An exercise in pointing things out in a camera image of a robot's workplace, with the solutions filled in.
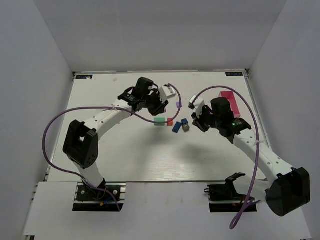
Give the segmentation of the pink plastic box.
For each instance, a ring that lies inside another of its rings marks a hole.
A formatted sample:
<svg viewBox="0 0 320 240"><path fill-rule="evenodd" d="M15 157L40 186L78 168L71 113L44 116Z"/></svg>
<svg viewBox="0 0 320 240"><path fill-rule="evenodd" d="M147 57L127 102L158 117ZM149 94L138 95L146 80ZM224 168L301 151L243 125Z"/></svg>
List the pink plastic box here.
<svg viewBox="0 0 320 240"><path fill-rule="evenodd" d="M236 97L234 95L233 91L221 91L219 93L219 97L220 98L226 98L229 103L230 103L230 108L233 111L234 117L235 118L240 118L241 117L241 113L236 101Z"/></svg>

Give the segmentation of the green arch wood block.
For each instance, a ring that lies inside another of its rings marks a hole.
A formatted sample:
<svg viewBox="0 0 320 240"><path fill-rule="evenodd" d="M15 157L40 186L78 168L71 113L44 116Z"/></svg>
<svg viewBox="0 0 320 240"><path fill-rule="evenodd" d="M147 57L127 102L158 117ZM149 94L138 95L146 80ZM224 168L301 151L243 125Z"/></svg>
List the green arch wood block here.
<svg viewBox="0 0 320 240"><path fill-rule="evenodd" d="M155 117L154 118L154 126L165 126L166 123L166 118L165 117Z"/></svg>

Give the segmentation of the red wood cube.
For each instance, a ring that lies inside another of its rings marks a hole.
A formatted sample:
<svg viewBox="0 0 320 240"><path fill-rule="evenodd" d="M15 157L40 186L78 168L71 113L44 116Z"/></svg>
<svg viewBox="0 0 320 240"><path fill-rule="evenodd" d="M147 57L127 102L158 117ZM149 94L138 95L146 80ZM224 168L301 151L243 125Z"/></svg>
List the red wood cube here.
<svg viewBox="0 0 320 240"><path fill-rule="evenodd" d="M167 126L169 126L169 127L173 126L173 120L171 118L167 119Z"/></svg>

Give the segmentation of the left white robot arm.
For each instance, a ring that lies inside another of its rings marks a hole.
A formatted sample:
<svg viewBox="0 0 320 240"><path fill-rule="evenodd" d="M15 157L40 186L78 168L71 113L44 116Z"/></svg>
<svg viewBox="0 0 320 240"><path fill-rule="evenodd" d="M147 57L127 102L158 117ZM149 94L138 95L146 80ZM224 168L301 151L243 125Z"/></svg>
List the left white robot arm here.
<svg viewBox="0 0 320 240"><path fill-rule="evenodd" d="M104 198L106 188L106 181L96 164L100 138L142 109L147 109L152 116L163 114L169 99L175 95L176 91L168 84L157 88L152 80L140 77L135 86L127 88L117 97L111 109L105 109L85 121L74 120L70 123L62 151L84 177L87 190L95 200Z"/></svg>

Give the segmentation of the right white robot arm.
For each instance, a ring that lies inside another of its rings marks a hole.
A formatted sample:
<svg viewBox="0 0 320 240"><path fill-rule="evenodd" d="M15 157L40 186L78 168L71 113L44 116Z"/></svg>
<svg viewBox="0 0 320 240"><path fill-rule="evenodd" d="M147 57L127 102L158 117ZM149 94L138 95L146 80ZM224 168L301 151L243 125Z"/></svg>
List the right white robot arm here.
<svg viewBox="0 0 320 240"><path fill-rule="evenodd" d="M309 172L303 167L293 167L259 142L251 126L234 116L225 97L214 98L210 103L210 106L206 105L195 95L189 100L189 108L194 111L192 124L204 133L210 128L218 130L221 136L258 163L267 180L255 181L251 191L253 198L265 202L280 217L309 203Z"/></svg>

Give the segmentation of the long blue wood block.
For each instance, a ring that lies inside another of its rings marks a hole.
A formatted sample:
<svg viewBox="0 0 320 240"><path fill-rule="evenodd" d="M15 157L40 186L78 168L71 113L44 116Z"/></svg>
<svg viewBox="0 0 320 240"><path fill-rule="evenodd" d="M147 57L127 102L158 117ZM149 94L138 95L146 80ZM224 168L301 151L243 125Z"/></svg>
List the long blue wood block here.
<svg viewBox="0 0 320 240"><path fill-rule="evenodd" d="M172 131L173 131L174 133L178 133L181 127L182 127L182 123L177 121L177 122L175 123Z"/></svg>

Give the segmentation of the olive grey wood cube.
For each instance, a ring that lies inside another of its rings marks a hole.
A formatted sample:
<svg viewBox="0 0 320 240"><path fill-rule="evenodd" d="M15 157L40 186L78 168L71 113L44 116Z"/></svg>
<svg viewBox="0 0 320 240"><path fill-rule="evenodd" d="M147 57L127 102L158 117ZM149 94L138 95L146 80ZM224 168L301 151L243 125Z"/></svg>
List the olive grey wood cube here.
<svg viewBox="0 0 320 240"><path fill-rule="evenodd" d="M190 126L188 124L183 124L182 129L184 132L188 132L190 130Z"/></svg>

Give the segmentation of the small blue wood cube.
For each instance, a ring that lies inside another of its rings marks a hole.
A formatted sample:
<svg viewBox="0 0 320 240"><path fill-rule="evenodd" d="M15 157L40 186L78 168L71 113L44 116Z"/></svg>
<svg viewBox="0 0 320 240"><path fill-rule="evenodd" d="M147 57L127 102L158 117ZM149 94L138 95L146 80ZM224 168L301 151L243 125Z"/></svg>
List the small blue wood cube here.
<svg viewBox="0 0 320 240"><path fill-rule="evenodd" d="M188 120L186 118L181 120L181 124L182 125L187 125L188 124Z"/></svg>

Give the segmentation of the right blue table label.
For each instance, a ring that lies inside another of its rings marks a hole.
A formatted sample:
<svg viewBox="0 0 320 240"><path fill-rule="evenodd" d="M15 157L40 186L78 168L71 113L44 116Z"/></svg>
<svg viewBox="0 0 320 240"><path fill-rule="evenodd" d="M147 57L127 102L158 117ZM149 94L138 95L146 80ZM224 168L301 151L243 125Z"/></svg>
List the right blue table label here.
<svg viewBox="0 0 320 240"><path fill-rule="evenodd" d="M226 72L225 75L227 77L240 77L243 76L242 72Z"/></svg>

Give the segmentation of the blue table label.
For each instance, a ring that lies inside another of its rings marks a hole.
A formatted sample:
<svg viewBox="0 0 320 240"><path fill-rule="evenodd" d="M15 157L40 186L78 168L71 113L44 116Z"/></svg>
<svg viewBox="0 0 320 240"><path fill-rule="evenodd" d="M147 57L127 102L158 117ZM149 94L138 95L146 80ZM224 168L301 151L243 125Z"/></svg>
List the blue table label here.
<svg viewBox="0 0 320 240"><path fill-rule="evenodd" d="M86 79L92 79L93 75L76 75L75 78L77 80L86 80Z"/></svg>
<svg viewBox="0 0 320 240"><path fill-rule="evenodd" d="M243 76L242 72L226 72L225 75L227 77L240 77Z"/></svg>

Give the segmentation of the left blue table label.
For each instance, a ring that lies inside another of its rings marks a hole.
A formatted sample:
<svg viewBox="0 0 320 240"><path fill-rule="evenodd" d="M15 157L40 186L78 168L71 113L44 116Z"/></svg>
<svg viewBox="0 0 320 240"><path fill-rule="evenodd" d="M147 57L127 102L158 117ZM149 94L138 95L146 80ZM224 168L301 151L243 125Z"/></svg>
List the left blue table label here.
<svg viewBox="0 0 320 240"><path fill-rule="evenodd" d="M77 80L86 80L86 79L92 79L93 75L76 75L75 78Z"/></svg>

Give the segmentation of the aluminium table edge rail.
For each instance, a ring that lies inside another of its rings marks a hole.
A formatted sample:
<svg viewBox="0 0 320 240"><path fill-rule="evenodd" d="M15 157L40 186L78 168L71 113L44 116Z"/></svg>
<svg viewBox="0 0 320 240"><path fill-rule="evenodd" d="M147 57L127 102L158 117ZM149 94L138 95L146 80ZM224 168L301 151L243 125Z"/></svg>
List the aluminium table edge rail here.
<svg viewBox="0 0 320 240"><path fill-rule="evenodd" d="M263 140L264 140L265 144L268 147L271 147L270 140L269 140L268 134L266 132L264 122L263 122L263 120L261 118L259 107L257 105L257 96L256 96L255 91L254 91L253 86L252 86L252 81L251 81L251 78L250 78L250 70L245 68L244 72L245 72L245 77L244 78L245 78L246 85L247 85L247 88L248 88L248 91L249 91L249 95L250 95L250 98L251 98L251 101L252 101L252 104L253 104L253 107L254 107L254 110L255 110L257 121L258 121L260 129L261 129L261 134L263 136Z"/></svg>

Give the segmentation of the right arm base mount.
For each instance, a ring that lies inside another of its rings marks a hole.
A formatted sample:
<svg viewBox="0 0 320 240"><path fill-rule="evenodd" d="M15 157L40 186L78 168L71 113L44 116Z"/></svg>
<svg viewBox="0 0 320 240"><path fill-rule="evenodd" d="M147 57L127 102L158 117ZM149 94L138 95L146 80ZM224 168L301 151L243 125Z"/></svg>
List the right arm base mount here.
<svg viewBox="0 0 320 240"><path fill-rule="evenodd" d="M225 184L210 184L204 189L209 200L210 213L238 213L246 195L232 192Z"/></svg>

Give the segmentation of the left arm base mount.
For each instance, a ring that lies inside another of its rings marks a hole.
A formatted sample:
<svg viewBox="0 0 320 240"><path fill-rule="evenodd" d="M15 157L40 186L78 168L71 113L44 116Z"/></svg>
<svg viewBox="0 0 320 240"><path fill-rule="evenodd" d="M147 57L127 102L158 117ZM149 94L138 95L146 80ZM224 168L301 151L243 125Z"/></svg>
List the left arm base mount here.
<svg viewBox="0 0 320 240"><path fill-rule="evenodd" d="M90 190L84 183L76 187L73 212L119 212L125 202L126 184L110 183L105 186L106 192Z"/></svg>

